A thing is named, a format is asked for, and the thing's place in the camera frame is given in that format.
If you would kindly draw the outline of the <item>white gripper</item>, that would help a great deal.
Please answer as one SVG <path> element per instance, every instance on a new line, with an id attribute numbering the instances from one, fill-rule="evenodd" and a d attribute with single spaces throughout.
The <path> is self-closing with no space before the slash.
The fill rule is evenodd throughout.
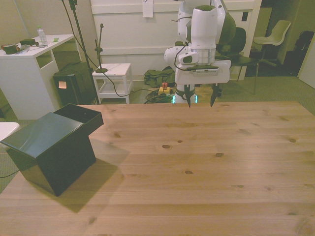
<path id="1" fill-rule="evenodd" d="M 189 108 L 191 99 L 195 95 L 195 84 L 212 84 L 212 95 L 210 106 L 212 107 L 216 98 L 220 97 L 220 83 L 227 83 L 230 79 L 230 60 L 217 60 L 213 66 L 218 69 L 197 69 L 196 71 L 182 71 L 176 69 L 175 82 L 177 85 L 184 85 L 184 94 Z"/>

